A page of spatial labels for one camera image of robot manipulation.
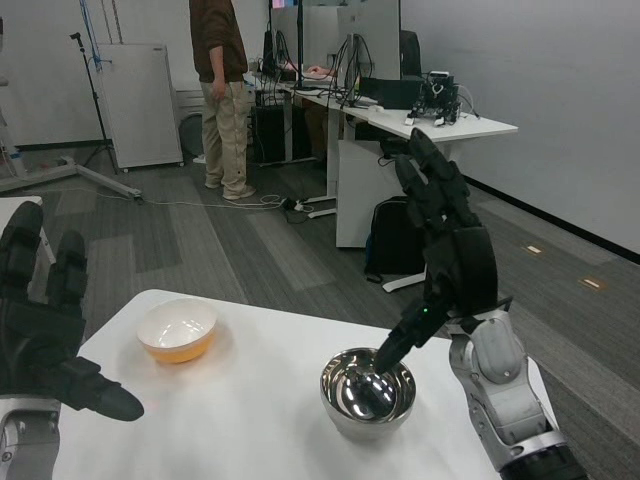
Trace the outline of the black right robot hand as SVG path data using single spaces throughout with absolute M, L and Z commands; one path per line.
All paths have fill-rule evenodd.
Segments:
M 395 170 L 408 197 L 408 217 L 424 239 L 425 286 L 377 350 L 373 367 L 378 374 L 422 347 L 450 319 L 498 305 L 494 249 L 471 210 L 464 176 L 423 131 L 413 129 L 408 146 L 409 157 L 397 160 Z

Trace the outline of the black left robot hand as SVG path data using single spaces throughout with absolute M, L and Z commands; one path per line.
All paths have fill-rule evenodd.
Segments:
M 61 239 L 47 277 L 46 302 L 29 297 L 43 219 L 41 206 L 26 201 L 1 235 L 1 392 L 51 398 L 75 410 L 135 421 L 144 413 L 142 403 L 79 354 L 88 273 L 78 232 L 69 230 Z

